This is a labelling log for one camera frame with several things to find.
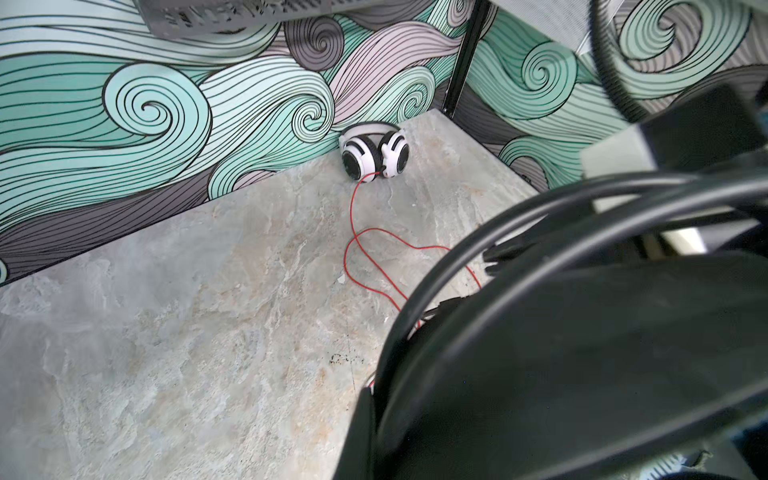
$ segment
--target red headphone cord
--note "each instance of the red headphone cord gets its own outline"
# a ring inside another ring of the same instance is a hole
[[[373,265],[379,270],[379,272],[381,272],[382,275],[384,275],[384,277],[387,279],[387,281],[389,281],[389,284],[392,285],[392,287],[395,290],[397,290],[397,293],[399,293],[402,296],[402,298],[404,298],[406,300],[408,299],[407,295],[405,295],[402,292],[402,290],[400,290],[400,288],[398,288],[397,285],[395,285],[395,282],[391,278],[389,278],[389,275],[387,275],[387,273],[384,271],[384,269],[368,254],[366,249],[362,247],[362,244],[360,243],[360,236],[363,235],[366,232],[370,232],[370,231],[374,231],[375,230],[375,231],[387,233],[388,235],[390,235],[392,237],[395,237],[397,240],[400,240],[401,243],[404,243],[405,245],[407,245],[408,247],[411,247],[414,250],[429,250],[429,249],[433,249],[433,248],[439,248],[441,250],[451,250],[451,249],[449,249],[448,247],[444,247],[443,245],[430,245],[428,247],[416,247],[416,246],[411,245],[410,243],[406,242],[402,238],[398,237],[394,233],[390,232],[389,230],[384,230],[383,228],[377,228],[377,227],[366,228],[365,230],[363,230],[360,233],[357,233],[355,231],[355,222],[354,222],[353,216],[352,216],[352,209],[353,209],[353,206],[355,204],[355,195],[357,195],[357,189],[360,188],[360,184],[362,184],[366,180],[366,178],[368,178],[368,177],[370,177],[372,175],[378,175],[378,174],[379,174],[379,172],[375,172],[375,173],[372,173],[372,174],[367,174],[366,176],[361,178],[360,181],[358,181],[357,185],[355,186],[355,191],[352,193],[352,200],[349,201],[349,225],[352,228],[352,235],[354,235],[354,237],[347,243],[346,249],[344,250],[344,273],[346,273],[346,275],[349,277],[349,279],[352,280],[356,285],[359,285],[359,286],[361,286],[362,288],[364,288],[364,289],[366,289],[368,291],[375,292],[375,293],[378,293],[379,295],[385,296],[390,302],[392,302],[392,305],[394,305],[395,308],[397,309],[397,311],[399,312],[400,311],[400,306],[397,304],[395,299],[393,299],[390,295],[388,295],[387,293],[385,293],[385,292],[383,292],[381,290],[376,290],[376,289],[371,288],[369,286],[363,285],[362,283],[360,283],[357,280],[355,280],[355,277],[353,277],[352,275],[349,274],[349,270],[346,267],[346,256],[349,253],[349,247],[352,246],[352,242],[357,242],[357,246],[360,247],[360,250],[363,252],[363,254],[365,254],[365,256],[368,258],[368,260],[371,260],[371,263],[373,263]],[[467,269],[469,274],[472,275],[472,278],[475,280],[475,282],[478,284],[478,288],[482,288],[482,285],[480,284],[480,280],[478,280],[478,277],[475,275],[475,272],[473,272],[472,269],[469,268],[469,266],[467,266],[465,268]]]

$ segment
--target wave pattern wallpaper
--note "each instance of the wave pattern wallpaper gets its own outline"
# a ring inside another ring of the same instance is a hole
[[[579,152],[628,125],[577,57],[498,11],[454,121],[543,191],[581,177]],[[768,78],[768,16],[724,0],[625,0],[613,25],[629,92],[661,111],[728,81],[748,98]]]
[[[164,40],[131,0],[0,7],[0,283],[422,113],[470,0]]]

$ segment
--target white headphones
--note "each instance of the white headphones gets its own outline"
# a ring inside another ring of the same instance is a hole
[[[376,135],[381,136],[378,143],[371,140]],[[369,121],[348,127],[339,136],[339,149],[344,170],[354,181],[374,172],[386,178],[394,177],[402,173],[408,163],[405,132],[386,122]],[[378,175],[371,175],[366,178],[366,183],[376,177]]]

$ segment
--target black metal frame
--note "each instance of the black metal frame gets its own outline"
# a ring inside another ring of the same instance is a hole
[[[475,49],[480,41],[485,18],[490,10],[491,2],[488,0],[476,0],[475,7],[472,9],[472,16],[468,20],[467,32],[464,34],[462,47],[458,51],[456,66],[453,68],[451,79],[448,82],[445,100],[442,104],[442,113],[448,118],[453,118],[456,105],[458,105],[458,99],[462,96],[464,83],[469,73],[469,66],[472,64],[472,57],[475,56]]]

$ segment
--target vented metal panel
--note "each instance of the vented metal panel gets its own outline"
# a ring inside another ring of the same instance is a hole
[[[147,27],[160,38],[179,38],[251,25],[315,17],[382,0],[135,0]]]

